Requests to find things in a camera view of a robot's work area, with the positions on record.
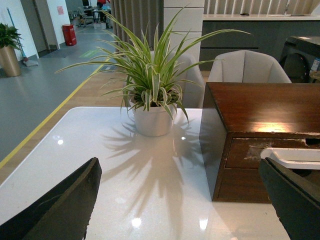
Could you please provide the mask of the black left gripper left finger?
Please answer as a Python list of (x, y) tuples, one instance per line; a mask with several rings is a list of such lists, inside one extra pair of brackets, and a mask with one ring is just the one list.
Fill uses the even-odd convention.
[(102, 168), (91, 158), (29, 207), (0, 226), (2, 240), (84, 240)]

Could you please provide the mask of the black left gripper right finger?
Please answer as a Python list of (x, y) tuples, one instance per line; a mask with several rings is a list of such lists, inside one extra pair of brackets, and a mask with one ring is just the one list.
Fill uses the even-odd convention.
[(258, 171), (289, 238), (318, 240), (320, 187), (269, 157), (261, 159)]

